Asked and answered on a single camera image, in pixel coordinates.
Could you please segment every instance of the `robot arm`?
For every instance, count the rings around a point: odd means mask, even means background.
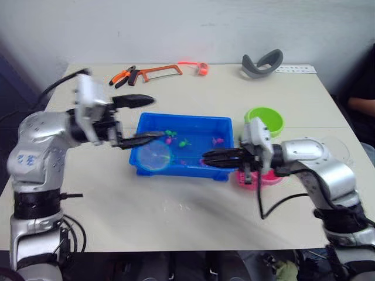
[[[124,95],[107,102],[101,87],[78,75],[76,108],[67,112],[37,112],[19,127],[19,140],[9,155],[15,208],[11,216],[11,268],[25,280],[62,280],[59,264],[70,255],[69,228],[60,201],[81,194],[62,194],[65,155],[84,142],[109,141],[121,149],[144,145],[162,132],[124,139],[115,120],[117,108],[154,102],[146,95]]]
[[[364,215],[353,171],[316,139],[289,140],[280,145],[272,145],[270,139],[267,127],[255,118],[245,124],[241,148],[212,150],[203,155],[204,162],[214,167],[239,168],[248,173],[245,183],[251,183],[250,172],[267,173],[270,167],[278,176],[295,174],[316,207],[314,216],[323,221],[337,280],[360,280],[360,273],[371,273],[375,280],[374,223]],[[261,201],[259,204],[261,216],[266,218]]]

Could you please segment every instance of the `pink bowl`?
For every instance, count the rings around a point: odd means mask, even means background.
[[[236,178],[237,178],[238,185],[240,187],[243,187],[244,189],[250,189],[250,190],[257,189],[257,183],[258,183],[257,172],[251,173],[252,184],[245,184],[245,175],[243,172],[236,171]],[[275,176],[274,171],[271,169],[267,174],[262,175],[262,187],[272,186],[274,184],[281,182],[281,180],[282,180],[282,177]]]

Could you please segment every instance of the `white wall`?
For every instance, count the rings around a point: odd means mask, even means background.
[[[0,0],[0,41],[41,87],[68,63],[239,63],[272,49],[333,91],[374,43],[374,0]]]

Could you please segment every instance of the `white table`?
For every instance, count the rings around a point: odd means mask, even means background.
[[[67,73],[87,67],[72,65]],[[151,65],[138,68],[156,67]],[[128,85],[108,86],[123,65],[92,65],[93,76],[111,95],[148,94],[157,103],[141,109],[121,109],[118,118],[129,136],[142,112],[228,116],[234,135],[242,131],[244,114],[252,107],[278,110],[285,128],[274,142],[302,136],[340,139],[349,150],[339,150],[357,176],[366,213],[375,217],[373,184],[375,170],[344,117],[315,74],[280,74],[252,80],[239,65],[210,66],[207,77],[182,67],[174,76]],[[61,85],[47,109],[73,107],[75,81]],[[308,197],[293,199],[265,221],[258,214],[255,192],[242,190],[230,181],[194,177],[139,177],[128,164],[130,151],[94,147],[87,143],[67,154],[63,192],[83,192],[84,198],[66,200],[64,211],[76,217],[88,233],[88,251],[172,251],[209,249],[316,248],[326,243],[321,222],[312,215]],[[268,209],[283,197],[304,192],[294,177],[263,191]],[[10,182],[0,197],[0,249],[9,249],[9,217],[12,214]]]

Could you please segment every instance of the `green bowl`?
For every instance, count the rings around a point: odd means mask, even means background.
[[[248,123],[255,117],[259,117],[270,130],[271,137],[278,136],[284,128],[284,120],[276,110],[268,107],[255,107],[245,114],[245,122]]]

